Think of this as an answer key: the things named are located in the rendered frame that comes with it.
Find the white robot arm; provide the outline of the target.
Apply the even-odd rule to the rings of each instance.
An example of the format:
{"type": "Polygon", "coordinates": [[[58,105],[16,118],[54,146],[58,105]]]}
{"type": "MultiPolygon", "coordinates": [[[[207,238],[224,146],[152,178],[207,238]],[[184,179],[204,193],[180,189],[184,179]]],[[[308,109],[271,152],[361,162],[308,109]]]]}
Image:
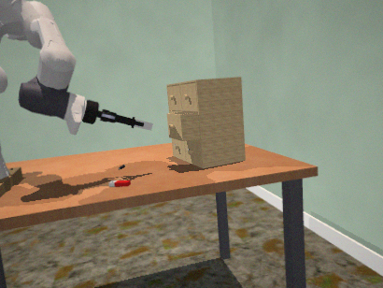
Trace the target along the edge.
{"type": "Polygon", "coordinates": [[[66,120],[69,133],[76,135],[87,101],[67,91],[77,60],[66,47],[48,7],[37,1],[0,0],[0,42],[3,36],[27,40],[41,49],[36,77],[21,84],[20,106],[66,120]]]}

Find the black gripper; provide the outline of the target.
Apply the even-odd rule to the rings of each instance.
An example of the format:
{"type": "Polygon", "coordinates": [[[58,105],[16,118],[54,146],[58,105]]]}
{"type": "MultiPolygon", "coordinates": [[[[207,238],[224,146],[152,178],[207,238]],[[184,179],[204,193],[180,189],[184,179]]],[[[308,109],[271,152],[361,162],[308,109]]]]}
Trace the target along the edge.
{"type": "MultiPolygon", "coordinates": [[[[86,105],[86,112],[83,117],[83,122],[94,124],[96,121],[96,118],[102,118],[101,120],[103,122],[120,122],[127,125],[131,125],[132,128],[138,127],[146,130],[152,129],[153,123],[151,122],[144,122],[135,119],[135,117],[128,118],[121,115],[117,115],[117,113],[110,112],[109,110],[103,109],[103,111],[99,111],[99,104],[98,102],[94,102],[92,100],[87,100],[86,105]]],[[[100,121],[101,121],[100,120],[100,121]]]]}

